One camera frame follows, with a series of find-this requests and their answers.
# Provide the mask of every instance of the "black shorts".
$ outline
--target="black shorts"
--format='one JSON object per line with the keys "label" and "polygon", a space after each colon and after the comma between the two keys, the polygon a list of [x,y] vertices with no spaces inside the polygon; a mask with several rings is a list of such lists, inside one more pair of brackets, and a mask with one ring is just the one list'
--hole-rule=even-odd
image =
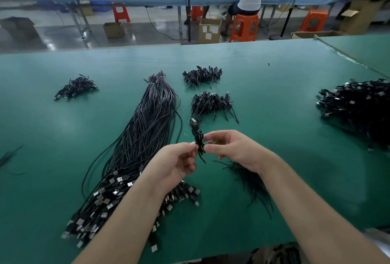
{"label": "black shorts", "polygon": [[235,3],[229,6],[229,9],[227,11],[231,16],[236,16],[236,15],[251,16],[251,15],[256,15],[260,11],[260,9],[258,9],[257,11],[244,11],[238,7],[238,1],[236,1]]}

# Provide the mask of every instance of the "green object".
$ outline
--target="green object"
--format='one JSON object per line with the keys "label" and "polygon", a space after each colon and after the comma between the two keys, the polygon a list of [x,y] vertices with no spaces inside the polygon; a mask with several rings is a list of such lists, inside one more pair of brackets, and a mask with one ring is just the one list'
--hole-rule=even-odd
{"label": "green object", "polygon": [[320,37],[324,43],[390,77],[390,35]]}
{"label": "green object", "polygon": [[[196,55],[206,53],[212,56]],[[227,114],[227,122],[222,113],[215,123],[212,115],[204,117],[203,133],[237,129],[273,150],[359,229],[390,223],[386,153],[369,153],[366,143],[322,121],[315,105],[321,88],[379,75],[315,40],[15,54],[2,55],[1,62],[0,156],[23,145],[7,167],[26,172],[14,177],[0,170],[2,263],[69,264],[77,256],[78,240],[60,236],[83,203],[84,174],[132,117],[149,75],[166,73],[181,98],[180,142],[194,140],[188,125],[191,99],[210,90],[204,84],[184,91],[182,72],[196,64],[222,68],[220,85],[212,84],[211,91],[229,92],[240,121],[238,125]],[[56,92],[79,73],[94,80],[99,90],[54,101]],[[176,121],[174,137],[178,130]],[[87,184],[95,186],[108,158],[103,155]],[[141,264],[168,264],[294,240],[276,207],[272,220],[260,202],[247,207],[250,194],[236,175],[214,163],[214,156],[204,158],[207,164],[198,158],[197,172],[185,179],[201,191],[200,206],[187,200],[175,204],[160,220],[158,251],[152,254],[147,244]]]}

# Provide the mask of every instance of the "person's left hand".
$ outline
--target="person's left hand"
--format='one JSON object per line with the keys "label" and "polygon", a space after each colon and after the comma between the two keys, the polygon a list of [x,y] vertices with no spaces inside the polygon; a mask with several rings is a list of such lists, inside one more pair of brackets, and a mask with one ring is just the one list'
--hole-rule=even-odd
{"label": "person's left hand", "polygon": [[164,196],[185,176],[196,171],[197,150],[195,142],[164,146],[152,158],[140,178],[146,179],[158,195]]}

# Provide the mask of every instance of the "person's right hand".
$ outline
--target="person's right hand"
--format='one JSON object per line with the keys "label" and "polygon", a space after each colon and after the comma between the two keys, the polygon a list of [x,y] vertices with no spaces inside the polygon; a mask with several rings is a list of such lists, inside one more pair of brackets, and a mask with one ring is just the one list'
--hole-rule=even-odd
{"label": "person's right hand", "polygon": [[218,155],[218,160],[228,157],[259,175],[283,162],[278,155],[236,130],[212,131],[204,135],[205,141],[205,152]]}

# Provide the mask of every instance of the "plastic stool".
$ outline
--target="plastic stool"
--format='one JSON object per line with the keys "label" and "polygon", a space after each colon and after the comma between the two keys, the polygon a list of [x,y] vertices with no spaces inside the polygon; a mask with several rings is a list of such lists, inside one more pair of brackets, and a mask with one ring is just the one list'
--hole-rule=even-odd
{"label": "plastic stool", "polygon": [[198,17],[203,16],[203,7],[202,6],[192,6],[190,10],[191,21],[196,21]]}
{"label": "plastic stool", "polygon": [[[328,16],[329,16],[328,11],[309,10],[309,13],[306,15],[305,20],[303,21],[299,31],[306,31],[306,32],[322,31],[324,29]],[[319,19],[319,21],[315,27],[309,27],[309,24],[313,19]]]}
{"label": "plastic stool", "polygon": [[[119,20],[126,20],[128,23],[130,23],[130,18],[129,18],[129,14],[127,14],[126,7],[121,3],[113,2],[112,4],[114,5],[112,10],[114,11],[115,22],[119,22]],[[122,8],[123,12],[121,13],[117,12],[117,7]]]}
{"label": "plastic stool", "polygon": [[[237,15],[236,18],[234,19],[233,31],[232,34],[230,35],[229,42],[232,42],[232,40],[255,41],[258,20],[259,20],[259,16],[257,14],[252,16]],[[240,29],[238,31],[236,31],[237,22],[241,22]],[[254,32],[250,32],[250,27],[252,23],[255,23]]]}

